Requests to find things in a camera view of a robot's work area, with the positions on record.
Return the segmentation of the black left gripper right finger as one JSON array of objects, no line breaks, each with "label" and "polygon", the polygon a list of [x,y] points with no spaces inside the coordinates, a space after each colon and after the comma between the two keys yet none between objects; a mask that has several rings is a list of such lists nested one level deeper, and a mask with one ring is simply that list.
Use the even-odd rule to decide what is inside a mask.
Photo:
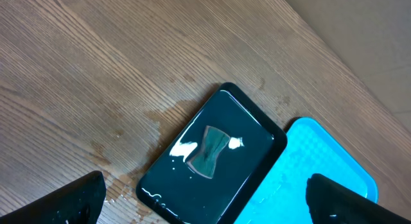
[{"label": "black left gripper right finger", "polygon": [[318,173],[307,181],[306,203],[313,224],[410,224],[410,220]]}]

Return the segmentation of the green sponge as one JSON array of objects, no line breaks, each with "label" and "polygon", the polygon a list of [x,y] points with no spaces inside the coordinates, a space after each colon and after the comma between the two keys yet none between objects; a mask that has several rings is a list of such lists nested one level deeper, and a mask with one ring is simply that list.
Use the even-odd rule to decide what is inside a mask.
[{"label": "green sponge", "polygon": [[230,139],[231,137],[220,129],[206,126],[200,149],[187,161],[189,169],[201,177],[212,179],[218,157]]}]

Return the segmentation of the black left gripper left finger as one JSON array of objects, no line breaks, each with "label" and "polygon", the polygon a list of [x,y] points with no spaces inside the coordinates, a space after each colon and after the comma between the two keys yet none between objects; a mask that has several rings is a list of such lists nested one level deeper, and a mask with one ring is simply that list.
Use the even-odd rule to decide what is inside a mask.
[{"label": "black left gripper left finger", "polygon": [[96,224],[106,197],[101,171],[83,177],[1,216],[1,223]]}]

